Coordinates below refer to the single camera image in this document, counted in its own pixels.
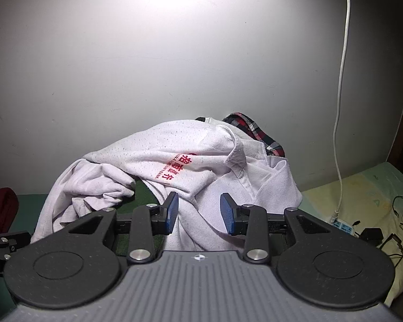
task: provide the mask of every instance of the plaid fabric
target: plaid fabric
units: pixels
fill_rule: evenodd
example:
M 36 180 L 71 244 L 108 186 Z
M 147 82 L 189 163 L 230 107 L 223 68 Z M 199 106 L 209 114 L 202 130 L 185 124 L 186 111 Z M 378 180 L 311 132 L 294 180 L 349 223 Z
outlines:
M 265 134 L 248 116 L 235 112 L 228 115 L 225 119 L 223 119 L 223 121 L 236 126 L 238 129 L 248 134 L 251 138 L 258 140 L 259 142 L 263 142 L 268 155 L 275 155 L 283 158 L 285 157 L 285 151 L 282 146 Z

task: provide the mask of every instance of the white cable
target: white cable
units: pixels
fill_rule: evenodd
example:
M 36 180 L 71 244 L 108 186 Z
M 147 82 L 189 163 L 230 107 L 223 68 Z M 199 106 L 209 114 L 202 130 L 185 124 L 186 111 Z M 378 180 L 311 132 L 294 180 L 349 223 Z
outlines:
M 340 116 L 340 99 L 342 95 L 342 79 L 343 79 L 343 68 L 345 67 L 346 50 L 348 48 L 348 32 L 349 32 L 349 17 L 351 15 L 351 0 L 346 0 L 346 21 L 345 21 L 345 35 L 343 36 L 343 49 L 342 49 L 342 60 L 340 61 L 340 71 L 339 71 L 339 85 L 337 89 L 337 111 L 336 111 L 336 121 L 334 122 L 333 129 L 333 152 L 334 152 L 334 163 L 336 164 L 337 176 L 339 177 L 340 183 L 340 198 L 336 210 L 331 216 L 329 223 L 332 224 L 339 216 L 340 206 L 342 205 L 343 198 L 343 184 L 342 177 L 340 176 L 339 164 L 337 163 L 337 151 L 336 151 L 336 132 L 337 126 L 339 124 Z

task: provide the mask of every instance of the dark green fabric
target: dark green fabric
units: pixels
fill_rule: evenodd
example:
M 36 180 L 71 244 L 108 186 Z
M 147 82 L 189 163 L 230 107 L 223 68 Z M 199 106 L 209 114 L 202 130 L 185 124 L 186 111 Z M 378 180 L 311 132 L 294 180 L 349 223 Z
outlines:
M 19 209 L 16 217 L 11 225 L 10 232 L 27 230 L 33 234 L 39 218 L 40 211 L 45 203 L 48 195 L 19 195 Z M 134 208 L 148 203 L 158 204 L 158 200 L 140 180 L 136 179 L 134 196 L 123 200 L 122 204 L 117 208 L 118 214 L 131 213 Z M 154 236 L 154 245 L 156 251 L 162 248 L 164 236 Z M 115 253 L 121 256 L 127 256 L 128 235 L 121 234 L 115 240 Z M 0 277 L 0 319 L 15 308 L 15 304 L 9 294 L 4 280 Z

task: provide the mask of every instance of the black circular joint cover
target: black circular joint cover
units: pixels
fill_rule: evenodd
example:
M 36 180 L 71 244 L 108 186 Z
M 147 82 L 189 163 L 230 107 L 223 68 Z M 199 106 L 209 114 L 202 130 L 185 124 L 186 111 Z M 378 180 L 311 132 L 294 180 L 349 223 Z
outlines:
M 353 310 L 383 302 L 394 280 L 391 260 L 376 247 L 330 228 L 300 234 L 280 255 L 276 269 L 282 284 L 323 308 Z
M 60 232 L 16 252 L 3 272 L 18 301 L 43 309 L 92 301 L 106 293 L 119 274 L 118 259 L 101 242 Z

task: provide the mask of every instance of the red cloth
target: red cloth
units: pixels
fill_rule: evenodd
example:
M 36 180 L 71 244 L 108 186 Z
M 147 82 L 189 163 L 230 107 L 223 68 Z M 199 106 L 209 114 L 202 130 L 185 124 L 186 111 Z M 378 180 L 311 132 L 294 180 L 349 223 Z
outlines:
M 18 206 L 18 198 L 12 189 L 0 189 L 0 233 L 9 231 L 18 212 Z

